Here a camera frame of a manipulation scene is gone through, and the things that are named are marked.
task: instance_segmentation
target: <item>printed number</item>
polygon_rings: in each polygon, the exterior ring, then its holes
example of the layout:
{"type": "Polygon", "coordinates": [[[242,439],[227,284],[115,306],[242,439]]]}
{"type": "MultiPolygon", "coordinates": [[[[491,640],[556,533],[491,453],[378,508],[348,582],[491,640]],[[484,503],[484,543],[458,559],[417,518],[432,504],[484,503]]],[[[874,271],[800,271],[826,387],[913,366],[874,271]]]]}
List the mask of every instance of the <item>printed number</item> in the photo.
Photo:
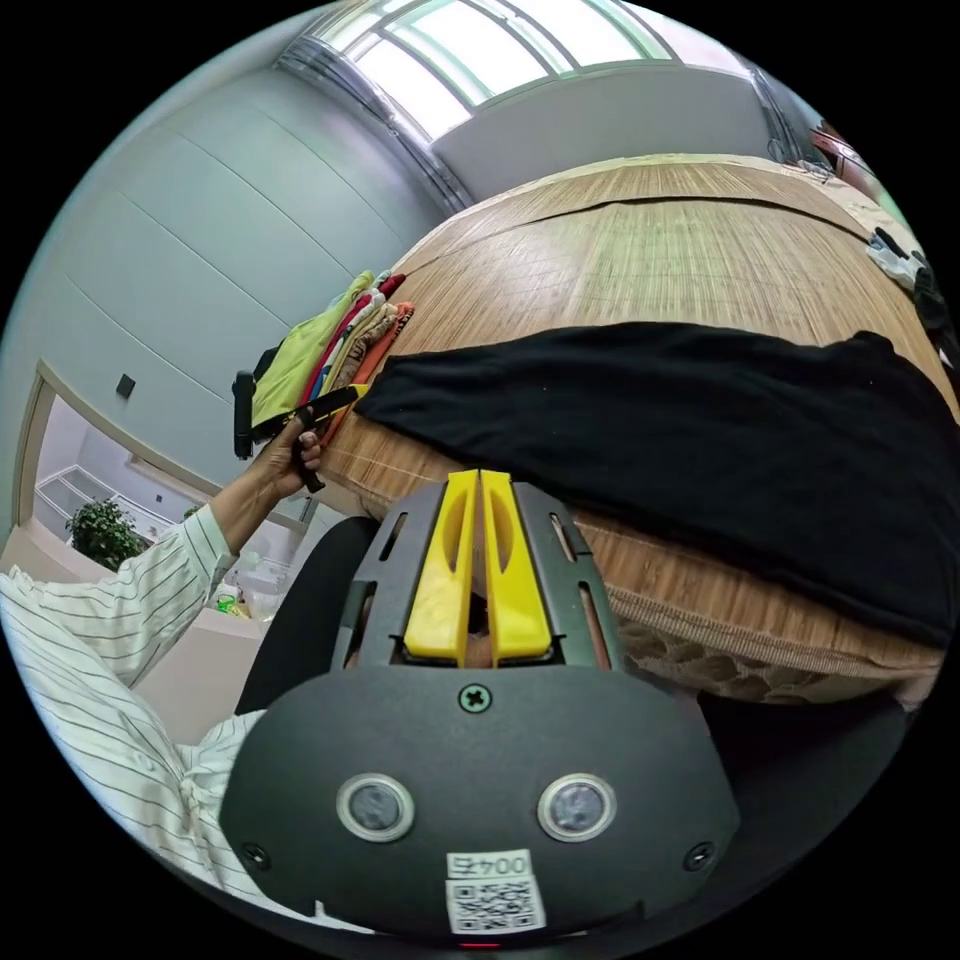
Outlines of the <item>printed number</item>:
{"type": "Polygon", "coordinates": [[[530,863],[525,856],[451,855],[450,877],[525,876],[530,863]]]}

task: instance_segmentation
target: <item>screw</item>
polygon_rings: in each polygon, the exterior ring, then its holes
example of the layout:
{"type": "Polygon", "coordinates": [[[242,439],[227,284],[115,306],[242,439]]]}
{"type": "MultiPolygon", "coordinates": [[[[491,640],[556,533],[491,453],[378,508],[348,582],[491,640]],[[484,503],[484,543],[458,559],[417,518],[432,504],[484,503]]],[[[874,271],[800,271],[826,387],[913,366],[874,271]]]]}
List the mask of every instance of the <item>screw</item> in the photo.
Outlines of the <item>screw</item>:
{"type": "Polygon", "coordinates": [[[471,683],[460,691],[460,707],[467,713],[483,713],[491,703],[493,694],[479,683],[471,683]]]}
{"type": "Polygon", "coordinates": [[[245,843],[243,845],[243,858],[260,870],[270,869],[270,858],[267,856],[266,850],[256,843],[245,843]]]}
{"type": "Polygon", "coordinates": [[[709,841],[698,843],[692,847],[683,858],[683,869],[691,873],[702,870],[712,859],[717,848],[709,841]]]}

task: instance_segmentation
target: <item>label sticker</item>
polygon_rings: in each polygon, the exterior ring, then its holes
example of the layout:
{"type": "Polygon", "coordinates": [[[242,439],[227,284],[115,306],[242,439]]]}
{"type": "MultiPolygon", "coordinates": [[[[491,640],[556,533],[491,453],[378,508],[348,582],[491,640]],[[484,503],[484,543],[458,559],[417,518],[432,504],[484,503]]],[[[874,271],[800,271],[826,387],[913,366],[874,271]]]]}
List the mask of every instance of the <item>label sticker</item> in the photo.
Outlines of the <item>label sticker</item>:
{"type": "Polygon", "coordinates": [[[453,933],[523,933],[547,925],[529,850],[447,854],[453,933]]]}

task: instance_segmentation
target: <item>hand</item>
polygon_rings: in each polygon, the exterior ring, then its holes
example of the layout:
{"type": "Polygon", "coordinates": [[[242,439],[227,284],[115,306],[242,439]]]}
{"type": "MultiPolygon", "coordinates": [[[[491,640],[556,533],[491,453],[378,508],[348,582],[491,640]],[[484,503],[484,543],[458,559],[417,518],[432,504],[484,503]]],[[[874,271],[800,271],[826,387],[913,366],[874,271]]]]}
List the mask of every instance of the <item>hand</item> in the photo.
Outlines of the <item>hand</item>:
{"type": "Polygon", "coordinates": [[[260,451],[248,470],[256,477],[258,486],[269,490],[278,503],[293,496],[303,486],[303,477],[293,453],[293,445],[298,439],[303,447],[300,461],[311,473],[316,473],[320,469],[320,441],[312,430],[304,431],[299,417],[293,417],[260,451]]]}

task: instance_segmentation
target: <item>door frame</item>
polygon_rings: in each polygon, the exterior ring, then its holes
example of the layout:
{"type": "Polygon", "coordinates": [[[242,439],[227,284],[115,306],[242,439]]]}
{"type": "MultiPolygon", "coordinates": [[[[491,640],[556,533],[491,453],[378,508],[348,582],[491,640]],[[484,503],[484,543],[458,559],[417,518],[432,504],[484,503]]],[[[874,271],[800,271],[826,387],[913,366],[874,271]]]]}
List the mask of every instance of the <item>door frame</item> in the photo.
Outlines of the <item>door frame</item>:
{"type": "MultiPolygon", "coordinates": [[[[83,417],[94,429],[99,430],[129,453],[165,473],[174,481],[185,484],[207,497],[214,497],[220,492],[221,488],[217,484],[192,473],[176,461],[170,460],[141,443],[135,437],[125,433],[112,420],[102,416],[84,401],[65,380],[57,375],[48,363],[40,360],[37,363],[36,374],[27,397],[23,423],[20,426],[20,437],[17,441],[17,457],[14,462],[13,478],[13,509],[10,514],[15,525],[23,526],[33,516],[34,490],[37,485],[40,449],[47,432],[50,411],[53,409],[53,403],[57,397],[73,409],[75,413],[83,417]]],[[[307,530],[307,524],[277,511],[271,513],[267,519],[272,523],[292,530],[294,533],[304,534],[307,530]]]]}

